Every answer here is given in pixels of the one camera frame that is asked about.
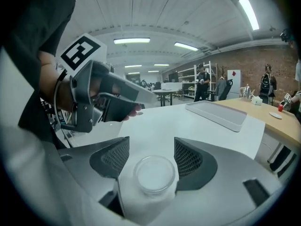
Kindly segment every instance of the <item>red object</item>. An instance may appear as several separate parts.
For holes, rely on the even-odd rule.
[[[283,111],[283,105],[279,105],[278,106],[278,110],[281,112],[281,111]]]

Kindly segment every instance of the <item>plastic container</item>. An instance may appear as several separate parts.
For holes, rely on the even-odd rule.
[[[136,164],[134,178],[145,194],[158,195],[173,183],[175,169],[173,164],[163,156],[148,156]]]
[[[246,112],[209,101],[189,103],[186,104],[185,109],[235,132],[241,130],[247,116]]]

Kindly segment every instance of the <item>tray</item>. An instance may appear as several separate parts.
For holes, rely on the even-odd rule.
[[[185,109],[235,132],[240,131],[247,116],[246,112],[209,101],[188,103]]]

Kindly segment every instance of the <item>computer monitor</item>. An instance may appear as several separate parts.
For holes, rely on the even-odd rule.
[[[171,73],[168,75],[169,82],[179,82],[178,72]]]

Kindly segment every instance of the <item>ceiling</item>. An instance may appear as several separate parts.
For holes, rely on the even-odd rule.
[[[107,61],[129,72],[164,70],[154,64],[186,63],[238,43],[279,36],[285,24],[271,0],[249,0],[260,29],[253,31],[238,0],[77,0],[58,53],[87,32],[108,46]],[[150,43],[114,44],[148,37]],[[175,42],[199,48],[190,51]]]

